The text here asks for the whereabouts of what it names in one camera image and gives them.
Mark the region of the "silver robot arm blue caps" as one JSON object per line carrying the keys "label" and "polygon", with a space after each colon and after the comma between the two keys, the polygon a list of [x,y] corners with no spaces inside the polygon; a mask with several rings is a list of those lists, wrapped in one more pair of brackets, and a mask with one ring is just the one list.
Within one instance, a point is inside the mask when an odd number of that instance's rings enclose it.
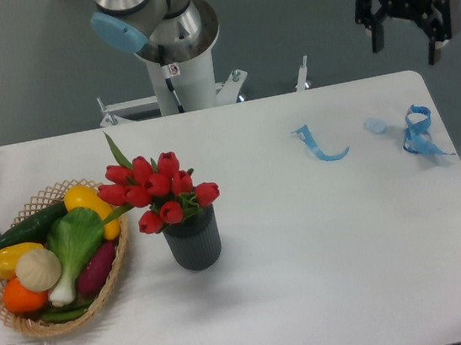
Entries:
{"label": "silver robot arm blue caps", "polygon": [[[94,33],[118,51],[135,53],[172,72],[196,59],[217,40],[219,24],[203,0],[94,0]],[[355,21],[371,36],[373,52],[383,49],[385,19],[415,23],[428,38],[428,62],[461,30],[459,0],[356,0]]]}

